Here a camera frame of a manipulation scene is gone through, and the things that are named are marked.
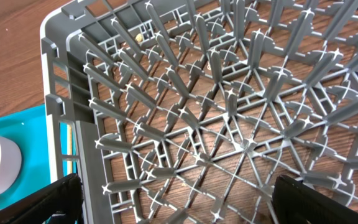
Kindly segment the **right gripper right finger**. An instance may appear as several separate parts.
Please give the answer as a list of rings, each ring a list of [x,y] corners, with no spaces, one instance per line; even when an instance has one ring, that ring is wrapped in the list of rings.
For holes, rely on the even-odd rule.
[[[272,204],[280,224],[358,224],[358,213],[295,179],[276,178]]]

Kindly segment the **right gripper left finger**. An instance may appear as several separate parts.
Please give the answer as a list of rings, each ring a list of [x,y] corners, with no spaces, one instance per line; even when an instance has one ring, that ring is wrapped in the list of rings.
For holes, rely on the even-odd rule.
[[[0,224],[83,223],[83,189],[69,174],[0,210]]]

